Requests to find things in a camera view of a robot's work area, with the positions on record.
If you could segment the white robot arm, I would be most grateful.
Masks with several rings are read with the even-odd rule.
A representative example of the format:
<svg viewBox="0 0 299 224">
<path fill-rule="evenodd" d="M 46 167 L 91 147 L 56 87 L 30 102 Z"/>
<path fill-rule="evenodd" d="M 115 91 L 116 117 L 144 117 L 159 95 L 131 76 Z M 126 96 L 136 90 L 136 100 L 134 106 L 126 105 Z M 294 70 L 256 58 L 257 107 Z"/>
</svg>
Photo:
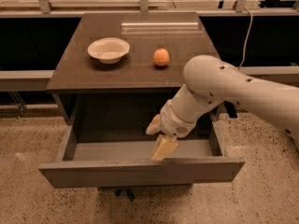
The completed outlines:
<svg viewBox="0 0 299 224">
<path fill-rule="evenodd" d="M 148 135 L 158 135 L 152 156 L 155 161 L 168 157 L 197 120 L 222 102 L 239 105 L 299 140 L 298 88 L 247 76 L 209 55 L 191 58 L 184 66 L 183 79 L 182 87 L 146 130 Z"/>
</svg>

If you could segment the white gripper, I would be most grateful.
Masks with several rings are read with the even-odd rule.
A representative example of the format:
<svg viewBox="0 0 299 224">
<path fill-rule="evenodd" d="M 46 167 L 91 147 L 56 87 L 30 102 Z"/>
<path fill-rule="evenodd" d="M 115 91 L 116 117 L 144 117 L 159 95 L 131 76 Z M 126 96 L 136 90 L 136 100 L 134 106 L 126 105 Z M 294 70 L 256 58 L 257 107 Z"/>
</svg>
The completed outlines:
<svg viewBox="0 0 299 224">
<path fill-rule="evenodd" d="M 181 102 L 173 99 L 168 100 L 149 124 L 146 134 L 160 134 L 155 143 L 155 149 L 151 159 L 153 161 L 162 161 L 168 157 L 177 147 L 177 138 L 187 136 L 196 124 L 196 108 L 194 104 Z"/>
</svg>

